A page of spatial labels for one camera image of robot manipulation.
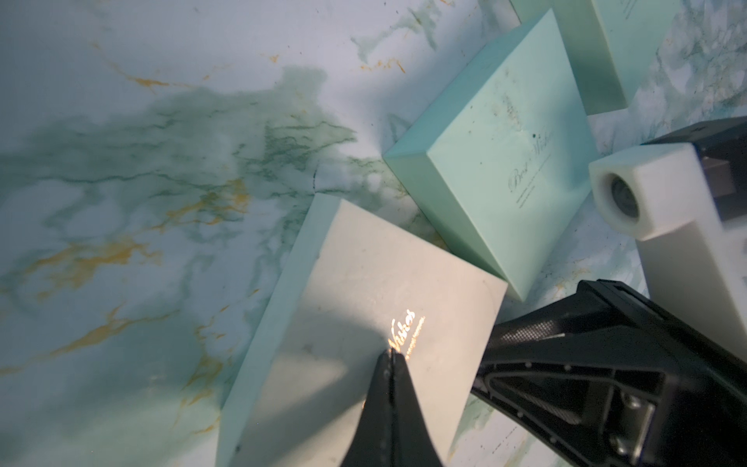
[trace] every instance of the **black mechanical part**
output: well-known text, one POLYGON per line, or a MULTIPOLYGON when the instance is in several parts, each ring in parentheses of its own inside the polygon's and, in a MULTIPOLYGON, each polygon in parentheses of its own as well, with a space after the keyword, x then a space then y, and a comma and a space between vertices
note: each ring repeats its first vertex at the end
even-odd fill
POLYGON ((700 122, 645 144, 692 143, 722 220, 747 214, 747 117, 700 122))
POLYGON ((405 356, 376 362, 361 420, 341 467, 443 467, 430 441, 405 356))
POLYGON ((747 465, 747 365, 622 282, 496 325, 472 392, 579 467, 747 465))

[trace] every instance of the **mint green box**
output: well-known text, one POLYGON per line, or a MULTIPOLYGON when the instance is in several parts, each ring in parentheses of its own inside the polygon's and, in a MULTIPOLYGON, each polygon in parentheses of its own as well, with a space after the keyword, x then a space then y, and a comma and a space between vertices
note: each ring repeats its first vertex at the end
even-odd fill
POLYGON ((588 115, 626 108, 681 0, 511 0, 521 22, 552 8, 588 115))
POLYGON ((452 252, 523 300, 597 157, 548 11, 485 46, 384 160, 452 252))

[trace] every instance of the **marble surface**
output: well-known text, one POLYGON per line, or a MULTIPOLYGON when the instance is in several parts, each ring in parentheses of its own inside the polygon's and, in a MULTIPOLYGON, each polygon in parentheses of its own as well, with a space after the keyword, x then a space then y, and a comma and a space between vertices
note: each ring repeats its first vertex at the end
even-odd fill
MULTIPOLYGON (((220 405, 315 192, 442 241, 381 160, 507 0, 0 4, 0 464, 211 466, 220 405)), ((741 0, 685 0, 603 154, 747 114, 741 0)), ((591 200, 526 303, 645 290, 591 200)), ((559 460, 471 401, 452 466, 559 460)))

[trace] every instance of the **white box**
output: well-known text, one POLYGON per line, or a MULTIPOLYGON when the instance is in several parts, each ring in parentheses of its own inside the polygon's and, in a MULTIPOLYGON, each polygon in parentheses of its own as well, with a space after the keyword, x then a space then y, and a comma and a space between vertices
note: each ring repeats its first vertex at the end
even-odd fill
POLYGON ((218 467, 338 467, 377 357, 409 354, 445 459, 506 283, 317 194, 223 407, 218 467))

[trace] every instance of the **metal screw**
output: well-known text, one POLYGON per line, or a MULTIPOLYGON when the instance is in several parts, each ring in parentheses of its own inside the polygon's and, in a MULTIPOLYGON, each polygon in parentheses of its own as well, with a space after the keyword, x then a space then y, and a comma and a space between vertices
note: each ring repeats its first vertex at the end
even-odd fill
POLYGON ((638 410, 643 407, 643 401, 636 396, 629 395, 626 392, 621 392, 620 397, 622 398, 622 403, 625 404, 628 409, 638 410))

